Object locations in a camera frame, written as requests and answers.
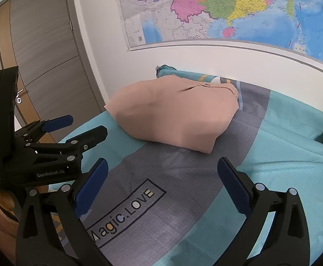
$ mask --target bed sheet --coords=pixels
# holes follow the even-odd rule
[[[92,239],[114,266],[211,266],[245,220],[217,175],[218,159],[227,156],[254,183],[298,190],[313,263],[323,251],[323,112],[251,84],[167,66],[158,70],[158,76],[172,74],[233,83],[239,110],[210,154],[133,139],[107,111],[68,135],[62,142],[98,125],[108,129],[106,141],[82,160],[83,172],[100,157],[110,169],[81,217]],[[270,213],[250,256],[260,252],[272,219]],[[74,255],[64,232],[59,235]]]

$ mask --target pink fabric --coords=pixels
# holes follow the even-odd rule
[[[6,217],[0,210],[0,250],[14,265],[16,264],[15,250],[17,230],[18,223]]]
[[[238,110],[230,83],[177,76],[140,81],[120,90],[105,108],[132,137],[210,153]]]

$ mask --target wooden door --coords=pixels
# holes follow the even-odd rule
[[[66,0],[7,0],[0,5],[0,62],[3,68],[19,67],[16,105],[24,122],[67,114],[74,118],[73,125],[44,137],[46,142],[60,141],[103,110],[75,35]]]
[[[25,86],[78,56],[66,0],[11,0],[10,26]]]

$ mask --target door frame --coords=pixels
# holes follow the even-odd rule
[[[8,0],[2,0],[0,2],[0,6],[7,1]],[[74,0],[66,0],[66,1],[67,1],[67,11],[68,11],[69,19],[71,21],[71,26],[72,26],[72,33],[73,33],[73,37],[75,40],[77,51],[78,51],[78,54],[80,57],[80,61],[83,65],[87,81],[90,85],[90,88],[91,88],[91,91],[95,97],[95,100],[96,100],[101,112],[104,112],[105,101],[102,97],[100,88],[96,82],[95,75],[93,73],[88,55],[86,53],[85,45],[84,45],[84,42],[83,42],[83,39],[81,36],[81,32],[80,32],[80,27],[79,27],[78,17],[76,14]],[[2,70],[1,57],[0,57],[0,70]],[[22,127],[26,126],[26,123],[25,123],[24,119],[22,118],[22,116],[17,108],[16,103],[15,103],[15,116]]]

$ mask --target gray stripe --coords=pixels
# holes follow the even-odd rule
[[[187,234],[221,190],[218,159],[227,156],[235,166],[242,163],[264,118],[270,91],[246,83],[241,87],[244,110],[235,114],[210,154],[149,142],[110,171],[84,221],[86,227],[109,213],[146,179],[166,191],[126,231],[101,248],[113,265],[157,262]],[[69,244],[65,249],[73,254]]]

